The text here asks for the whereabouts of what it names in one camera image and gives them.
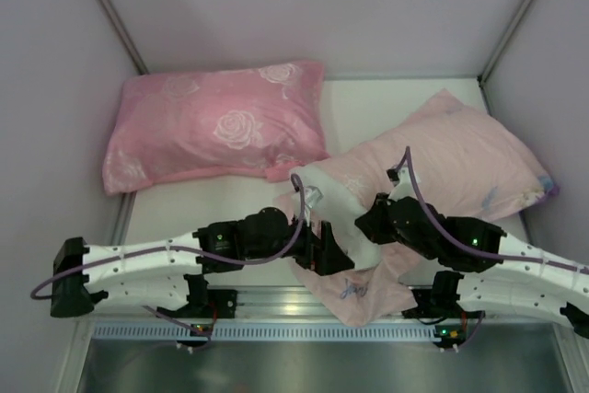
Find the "white pillow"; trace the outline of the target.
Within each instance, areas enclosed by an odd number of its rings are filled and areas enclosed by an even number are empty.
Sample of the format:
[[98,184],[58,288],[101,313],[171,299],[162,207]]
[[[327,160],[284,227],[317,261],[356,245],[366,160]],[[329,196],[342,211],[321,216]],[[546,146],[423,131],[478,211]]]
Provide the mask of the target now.
[[356,271],[372,269],[381,261],[381,247],[372,243],[355,225],[367,210],[343,184],[318,166],[307,165],[291,170],[303,185],[316,188],[322,195],[311,206],[320,221],[331,223],[332,232],[340,249],[352,260]]

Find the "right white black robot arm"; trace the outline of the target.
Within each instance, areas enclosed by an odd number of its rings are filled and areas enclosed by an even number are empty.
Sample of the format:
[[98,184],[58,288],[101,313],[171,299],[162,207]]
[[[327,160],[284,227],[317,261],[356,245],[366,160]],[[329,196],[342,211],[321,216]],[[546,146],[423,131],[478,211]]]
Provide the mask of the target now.
[[413,197],[376,196],[355,221],[378,245],[399,243],[441,265],[407,318],[479,313],[550,321],[588,336],[588,268],[472,217],[445,217]]

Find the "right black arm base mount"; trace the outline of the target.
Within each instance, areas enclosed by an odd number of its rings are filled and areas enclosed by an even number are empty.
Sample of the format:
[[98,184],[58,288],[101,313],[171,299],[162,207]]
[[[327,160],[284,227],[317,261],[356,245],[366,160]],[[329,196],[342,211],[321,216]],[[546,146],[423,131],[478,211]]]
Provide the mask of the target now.
[[403,310],[402,317],[416,319],[424,325],[436,325],[450,318],[451,313],[446,308],[432,303],[430,289],[417,288],[411,292],[417,306]]

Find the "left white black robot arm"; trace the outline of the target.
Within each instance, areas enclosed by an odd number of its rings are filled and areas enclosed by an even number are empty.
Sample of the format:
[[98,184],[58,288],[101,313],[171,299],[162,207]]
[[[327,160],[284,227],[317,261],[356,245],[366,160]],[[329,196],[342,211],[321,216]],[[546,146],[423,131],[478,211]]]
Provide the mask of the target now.
[[281,258],[320,276],[353,267],[329,223],[315,231],[272,207],[154,242],[100,246],[73,237],[53,261],[50,314],[78,318],[96,308],[149,306],[186,317],[208,305],[207,275]]

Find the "purple princess print pillowcase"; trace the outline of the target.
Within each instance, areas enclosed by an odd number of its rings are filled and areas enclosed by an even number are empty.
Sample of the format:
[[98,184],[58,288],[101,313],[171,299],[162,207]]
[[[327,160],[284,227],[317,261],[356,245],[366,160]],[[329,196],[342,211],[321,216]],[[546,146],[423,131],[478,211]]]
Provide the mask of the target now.
[[[558,187],[535,155],[485,112],[442,90],[402,124],[318,166],[343,184],[368,210],[379,192],[393,185],[387,170],[405,151],[424,200],[439,213],[493,222],[542,202]],[[398,313],[417,306],[399,278],[421,256],[399,243],[381,247],[372,269],[319,276],[289,260],[294,277],[339,321]]]

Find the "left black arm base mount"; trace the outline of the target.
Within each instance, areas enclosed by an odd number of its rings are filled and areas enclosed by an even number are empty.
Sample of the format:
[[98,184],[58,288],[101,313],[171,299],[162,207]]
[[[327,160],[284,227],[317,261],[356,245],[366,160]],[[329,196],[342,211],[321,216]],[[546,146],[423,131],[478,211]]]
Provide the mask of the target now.
[[232,319],[237,308],[237,290],[207,289],[189,294],[188,304],[176,310],[158,307],[156,311],[170,318],[221,318]]

